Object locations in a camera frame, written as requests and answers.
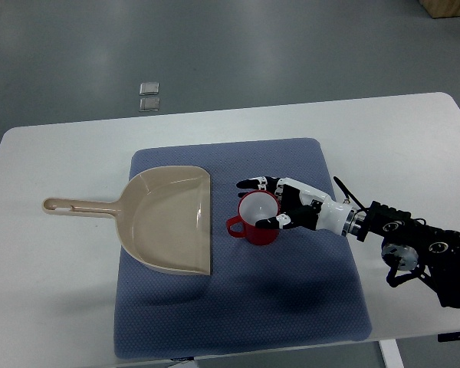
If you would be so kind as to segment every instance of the beige dustpan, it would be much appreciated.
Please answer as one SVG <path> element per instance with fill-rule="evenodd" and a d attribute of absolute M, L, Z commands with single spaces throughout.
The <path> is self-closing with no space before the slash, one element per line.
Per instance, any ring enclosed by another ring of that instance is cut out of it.
<path fill-rule="evenodd" d="M 211 274 L 211 181 L 197 166 L 162 166 L 134 176 L 111 203 L 49 198 L 54 215 L 114 217 L 126 251 L 169 274 Z"/>

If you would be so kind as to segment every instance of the dustpan handle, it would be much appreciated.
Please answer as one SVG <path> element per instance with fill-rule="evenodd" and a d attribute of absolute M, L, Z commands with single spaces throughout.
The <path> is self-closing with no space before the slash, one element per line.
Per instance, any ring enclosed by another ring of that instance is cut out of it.
<path fill-rule="evenodd" d="M 43 201 L 43 210 L 50 215 L 116 217 L 120 212 L 120 206 L 118 202 L 48 198 Z"/>

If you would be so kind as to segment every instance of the white robotic finger segment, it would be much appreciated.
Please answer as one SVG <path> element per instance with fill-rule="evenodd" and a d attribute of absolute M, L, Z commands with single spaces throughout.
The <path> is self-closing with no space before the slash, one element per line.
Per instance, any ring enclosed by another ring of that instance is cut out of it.
<path fill-rule="evenodd" d="M 258 180 L 258 189 L 259 190 L 266 190 L 266 186 L 268 185 L 268 180 L 265 176 L 259 176 L 258 178 L 250 178 L 249 180 Z"/>
<path fill-rule="evenodd" d="M 283 186 L 291 186 L 300 190 L 300 201 L 302 205 L 310 205 L 312 201 L 323 202 L 328 194 L 322 192 L 321 190 L 314 188 L 313 186 L 308 186 L 302 182 L 299 182 L 295 179 L 282 178 L 278 180 L 278 188 L 281 187 L 281 193 L 283 192 Z"/>
<path fill-rule="evenodd" d="M 283 228 L 284 226 L 291 224 L 290 216 L 286 215 L 285 213 L 281 213 L 280 215 L 276 216 L 276 220 L 278 221 L 279 228 Z"/>

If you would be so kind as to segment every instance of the blue mat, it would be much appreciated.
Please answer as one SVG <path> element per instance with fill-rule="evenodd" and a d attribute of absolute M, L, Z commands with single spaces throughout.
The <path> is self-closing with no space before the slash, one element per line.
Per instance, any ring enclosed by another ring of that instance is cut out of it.
<path fill-rule="evenodd" d="M 316 140 L 145 149 L 133 156 L 130 178 L 166 165 L 201 166 L 212 176 L 212 275 L 161 274 L 122 249 L 114 316 L 119 358 L 238 353 L 370 335 L 345 238 L 296 228 L 258 247 L 226 231 L 242 179 L 291 177 L 334 197 Z"/>

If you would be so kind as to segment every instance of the cable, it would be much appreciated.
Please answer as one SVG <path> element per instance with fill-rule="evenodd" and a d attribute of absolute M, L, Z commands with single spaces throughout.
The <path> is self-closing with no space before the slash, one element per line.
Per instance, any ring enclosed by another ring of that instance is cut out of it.
<path fill-rule="evenodd" d="M 423 219 L 423 218 L 413 218 L 412 220 L 414 220 L 414 221 L 419 221 L 419 222 L 423 222 L 423 225 L 426 225 L 426 224 L 427 224 L 426 220 Z"/>
<path fill-rule="evenodd" d="M 367 208 L 364 205 L 362 205 L 360 201 L 357 200 L 357 198 L 353 195 L 353 193 L 350 192 L 350 190 L 344 185 L 343 182 L 339 180 L 339 178 L 337 178 L 337 176 L 333 176 L 333 179 L 334 179 L 334 182 L 336 182 L 337 186 L 339 186 L 340 190 L 343 191 L 346 198 L 349 199 L 349 197 L 351 197 L 351 199 L 361 208 L 362 211 L 364 212 L 367 211 Z"/>

